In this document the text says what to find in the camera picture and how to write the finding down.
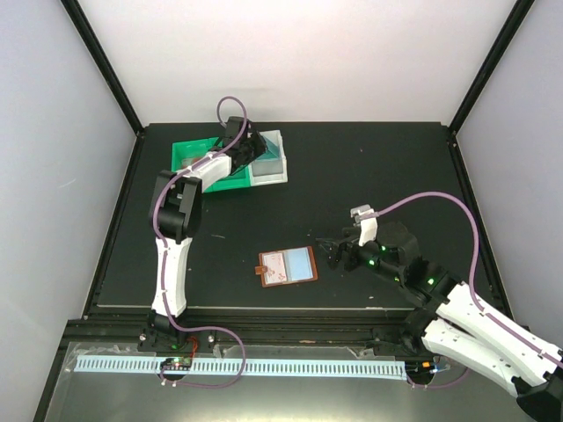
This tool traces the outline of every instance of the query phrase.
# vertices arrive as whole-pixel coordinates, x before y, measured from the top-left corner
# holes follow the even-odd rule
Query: gray wall
[[[0,13],[0,420],[32,420],[134,136],[60,2]]]
[[[536,2],[459,136],[518,322],[563,346],[563,2]]]
[[[514,2],[80,1],[143,124],[449,122]]]

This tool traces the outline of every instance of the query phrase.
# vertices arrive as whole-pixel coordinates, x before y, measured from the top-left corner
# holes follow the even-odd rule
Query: orange wire
[[[192,342],[194,343],[194,345],[192,346],[192,354],[190,355],[190,357],[193,359],[195,356],[195,351],[197,350],[198,342],[197,342],[197,338],[195,337],[189,337],[187,341],[189,340],[192,340]]]

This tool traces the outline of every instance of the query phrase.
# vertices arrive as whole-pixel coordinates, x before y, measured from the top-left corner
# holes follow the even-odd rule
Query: white robotic arm
[[[230,175],[231,159],[226,154],[213,155],[208,153],[210,159],[201,167],[186,174],[186,177],[201,180],[201,190],[205,191],[217,180]],[[165,241],[157,238],[158,248],[158,274],[165,279],[165,292],[170,313],[173,317],[180,315],[186,308],[186,262],[187,253],[192,244],[192,238],[186,237],[179,244],[175,239],[167,237]],[[157,283],[157,293],[152,302],[152,308],[159,315],[166,315],[165,304],[162,297],[161,283]]]
[[[348,229],[350,236],[343,240],[321,241],[329,251],[329,265],[345,259],[348,271],[367,266],[415,305],[400,335],[406,341],[403,347],[414,352],[425,348],[482,374],[535,420],[563,420],[559,347],[526,331],[478,295],[475,302],[468,284],[422,258],[416,238],[402,224],[378,227],[378,214],[367,205],[353,208],[351,215],[354,234]]]

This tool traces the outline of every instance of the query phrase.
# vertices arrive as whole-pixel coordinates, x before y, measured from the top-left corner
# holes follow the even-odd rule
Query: black tabletop
[[[203,221],[186,272],[188,307],[261,309],[411,308],[393,287],[364,268],[331,271],[316,237],[338,237],[349,210],[381,209],[407,195],[435,190],[461,198],[439,123],[262,123],[280,129],[287,184],[204,194]],[[218,136],[213,123],[153,124],[144,145],[98,305],[149,307],[157,286],[157,248],[148,213],[156,176],[170,169],[172,144]],[[403,222],[420,249],[460,274],[469,270],[472,234],[454,204],[425,199],[380,219]],[[259,253],[314,246],[318,280],[264,288],[254,274]],[[479,262],[478,291],[489,298]]]

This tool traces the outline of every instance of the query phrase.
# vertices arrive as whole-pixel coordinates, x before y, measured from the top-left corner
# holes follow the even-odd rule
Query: purple cable
[[[458,377],[456,378],[454,381],[452,382],[446,382],[445,384],[440,384],[440,385],[432,385],[432,384],[428,384],[428,385],[423,385],[423,384],[415,384],[413,382],[413,380],[411,380],[410,376],[406,376],[406,381],[411,384],[413,386],[414,389],[448,389],[449,387],[454,387],[456,385],[458,385],[460,382],[462,382],[465,378],[467,378],[467,376],[469,375],[471,371],[469,370],[469,368],[467,367],[465,369],[465,371]]]
[[[477,231],[477,223],[475,222],[475,218],[473,218],[471,211],[461,200],[459,200],[458,198],[456,198],[453,195],[450,195],[449,193],[444,193],[444,192],[416,193],[415,195],[411,195],[407,198],[404,198],[403,200],[400,200],[399,202],[391,205],[390,207],[387,207],[387,208],[385,208],[381,211],[375,212],[373,215],[375,217],[378,217],[380,215],[385,215],[385,214],[390,213],[391,211],[393,211],[393,210],[395,210],[399,207],[402,207],[403,205],[405,205],[408,202],[411,202],[413,200],[418,200],[420,198],[427,198],[427,197],[438,197],[438,198],[444,198],[446,200],[451,200],[452,202],[456,203],[461,209],[464,210],[465,215],[467,215],[467,218],[469,219],[469,223],[472,226],[472,232],[473,232],[473,255],[472,255],[472,263],[471,263],[471,266],[469,268],[469,280],[468,280],[469,292],[471,294],[473,303],[475,303],[475,306],[477,307],[477,309],[479,309],[480,311],[483,311],[485,309],[485,307],[483,305],[481,305],[481,303],[479,303],[479,301],[477,300],[477,294],[475,293],[475,270],[477,268],[477,260],[479,258],[479,233]],[[363,218],[369,218],[370,216],[372,216],[372,215],[366,215]],[[542,353],[542,349],[540,347],[537,347],[536,345],[531,343],[528,339],[524,338],[523,336],[518,334],[516,331],[512,330],[510,327],[508,327],[506,324],[504,324],[499,318],[497,318],[496,316],[491,315],[491,314],[485,314],[485,316],[488,317],[491,321],[493,321],[497,325],[499,325],[504,331],[511,334],[514,338],[517,338],[518,340],[520,340],[522,343],[524,343],[531,350],[533,350],[534,352],[536,352],[538,354],[541,354],[542,357],[548,359],[551,363],[554,363],[555,365],[557,365],[558,367],[563,369],[563,362],[561,362],[560,360],[558,360],[556,358],[553,358],[548,353]]]
[[[243,111],[243,125],[240,128],[240,131],[238,132],[237,136],[235,136],[235,139],[233,139],[232,142],[229,145],[227,145],[226,147],[224,147],[220,151],[217,151],[212,156],[222,154],[227,149],[232,147],[235,143],[237,143],[238,140],[240,139],[240,137],[245,132],[246,124],[248,122],[245,105],[238,98],[235,98],[235,97],[232,97],[232,96],[223,97],[219,100],[219,103],[217,105],[217,115],[219,115],[221,104],[227,99],[232,99],[233,101],[238,103],[238,105],[242,109],[242,111]],[[225,126],[225,124],[221,121],[221,117],[219,117],[219,121],[223,126]],[[163,241],[165,248],[168,247],[168,242],[166,241],[166,238],[164,237],[164,235],[162,234],[162,232],[158,228],[158,210],[160,209],[160,206],[162,205],[162,201],[165,199],[165,196],[168,193],[168,191],[170,190],[170,188],[172,187],[172,185],[174,185],[180,178],[186,176],[191,171],[194,171],[194,170],[197,170],[198,168],[200,168],[202,165],[207,163],[210,159],[211,159],[211,156],[206,155],[204,158],[202,158],[200,161],[195,163],[193,166],[189,166],[187,169],[184,169],[182,171],[178,171],[178,173],[176,173],[176,175],[173,178],[170,179],[170,181],[165,185],[162,192],[158,195],[157,201],[155,203],[155,211],[154,211],[154,214],[152,215],[152,228],[154,229],[157,237],[160,240]],[[242,351],[242,354],[243,354],[243,359],[242,359],[242,363],[240,365],[240,369],[238,370],[238,372],[234,376],[234,378],[232,380],[230,380],[229,382],[225,382],[223,384],[217,384],[217,385],[199,384],[197,382],[176,382],[176,384],[186,385],[186,386],[189,386],[189,387],[197,387],[197,388],[200,388],[200,389],[224,389],[225,387],[229,387],[230,385],[234,384],[235,382],[237,382],[240,379],[241,375],[243,374],[243,371],[245,370],[245,364],[246,364],[245,345],[243,344],[242,340],[240,339],[240,337],[237,334],[235,334],[233,331],[228,330],[226,328],[215,327],[215,326],[186,328],[186,327],[181,327],[180,325],[178,325],[176,323],[176,321],[174,321],[174,318],[172,317],[172,313],[170,312],[170,307],[168,306],[168,300],[166,299],[166,292],[165,292],[165,269],[166,269],[166,258],[167,258],[167,256],[168,256],[168,252],[165,251],[165,253],[163,254],[163,257],[162,257],[162,266],[161,266],[161,273],[160,273],[160,288],[163,291],[162,299],[163,299],[163,302],[165,304],[166,315],[168,316],[168,321],[170,321],[171,326],[174,327],[176,330],[183,331],[183,332],[199,332],[199,331],[221,331],[221,332],[224,332],[224,333],[232,336],[237,341],[237,343],[240,345],[240,348],[241,348],[241,351]],[[160,379],[163,380],[163,382],[167,381],[167,380],[165,380],[165,377],[164,377],[164,371],[161,371]]]

